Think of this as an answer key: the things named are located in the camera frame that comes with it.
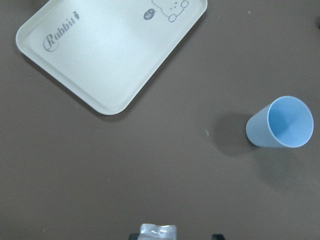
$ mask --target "table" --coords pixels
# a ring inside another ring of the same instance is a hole
[[[320,2],[209,0],[126,110],[96,113],[16,47],[43,0],[0,0],[0,239],[320,239]],[[248,142],[284,95],[311,109],[296,149]]]

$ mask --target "cup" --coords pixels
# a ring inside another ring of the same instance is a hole
[[[258,147],[298,148],[310,140],[314,119],[299,98],[282,96],[251,117],[245,131]]]

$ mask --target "cartoon rabbit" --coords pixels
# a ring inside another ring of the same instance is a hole
[[[173,23],[183,10],[189,5],[187,0],[151,0],[163,15],[169,18],[169,22]]]

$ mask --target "black object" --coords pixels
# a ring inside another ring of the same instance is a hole
[[[222,234],[213,234],[212,240],[226,240]]]
[[[320,29],[320,16],[315,18],[314,23],[315,23],[316,27]]]
[[[138,240],[139,233],[132,233],[129,236],[129,240]]]

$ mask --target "tray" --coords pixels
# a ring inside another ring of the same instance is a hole
[[[19,50],[101,114],[123,111],[207,9],[207,0],[50,0]]]

